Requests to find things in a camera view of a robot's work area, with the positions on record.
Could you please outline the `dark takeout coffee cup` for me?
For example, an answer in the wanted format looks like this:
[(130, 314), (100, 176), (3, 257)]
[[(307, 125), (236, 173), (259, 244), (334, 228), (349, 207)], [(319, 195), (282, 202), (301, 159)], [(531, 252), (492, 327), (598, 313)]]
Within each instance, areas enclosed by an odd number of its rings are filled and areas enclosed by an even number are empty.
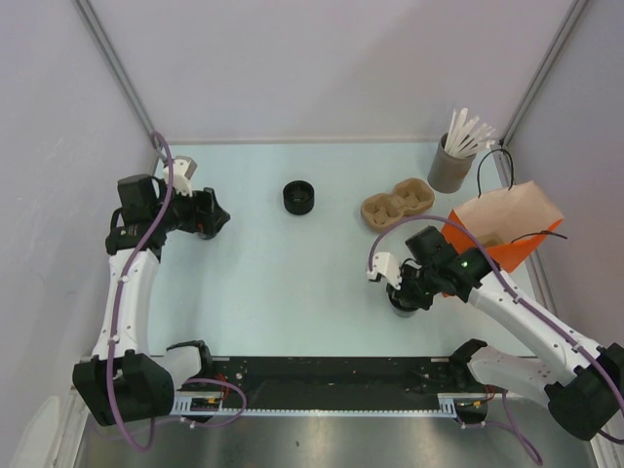
[(399, 317), (408, 318), (419, 310), (428, 310), (431, 306), (430, 297), (410, 289), (387, 289), (388, 299)]

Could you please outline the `orange paper bag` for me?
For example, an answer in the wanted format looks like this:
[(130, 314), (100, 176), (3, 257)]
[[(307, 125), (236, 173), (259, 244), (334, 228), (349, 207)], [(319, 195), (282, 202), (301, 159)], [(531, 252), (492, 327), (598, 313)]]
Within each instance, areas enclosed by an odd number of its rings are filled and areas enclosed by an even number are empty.
[(478, 237), (495, 234), (503, 243), (487, 249), (489, 255), (508, 273), (514, 272), (549, 236), (556, 234), (564, 220), (562, 211), (534, 181), (517, 183), (510, 174), (507, 183), (486, 190), (482, 167), (477, 166), (475, 195), (451, 209), (442, 233), (459, 252), (475, 246), (458, 227)]

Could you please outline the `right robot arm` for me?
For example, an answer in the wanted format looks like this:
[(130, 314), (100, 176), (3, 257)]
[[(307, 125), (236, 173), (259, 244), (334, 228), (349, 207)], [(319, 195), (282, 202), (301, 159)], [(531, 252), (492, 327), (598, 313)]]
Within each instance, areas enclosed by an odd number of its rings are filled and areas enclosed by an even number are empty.
[(449, 367), (461, 391), (489, 384), (544, 407), (573, 437), (590, 441), (623, 410), (623, 348), (602, 346), (527, 296), (481, 247), (459, 253), (435, 227), (406, 241), (414, 265), (370, 252), (368, 277), (385, 279), (393, 307), (405, 314), (454, 296), (490, 316), (534, 355), (528, 362), (477, 339), (456, 350)]

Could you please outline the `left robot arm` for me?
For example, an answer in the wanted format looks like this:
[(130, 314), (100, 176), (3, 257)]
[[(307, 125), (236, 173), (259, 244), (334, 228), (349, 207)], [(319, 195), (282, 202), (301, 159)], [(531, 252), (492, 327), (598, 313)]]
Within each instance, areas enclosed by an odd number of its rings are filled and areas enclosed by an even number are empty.
[(92, 357), (74, 366), (72, 382), (96, 422), (115, 424), (170, 413), (185, 382), (209, 387), (215, 365), (202, 340), (185, 341), (161, 357), (148, 350), (150, 297), (167, 236), (180, 230), (209, 240), (229, 221), (212, 188), (168, 197), (166, 182), (133, 175), (117, 184), (121, 205), (110, 221), (105, 248), (110, 283), (104, 320)]

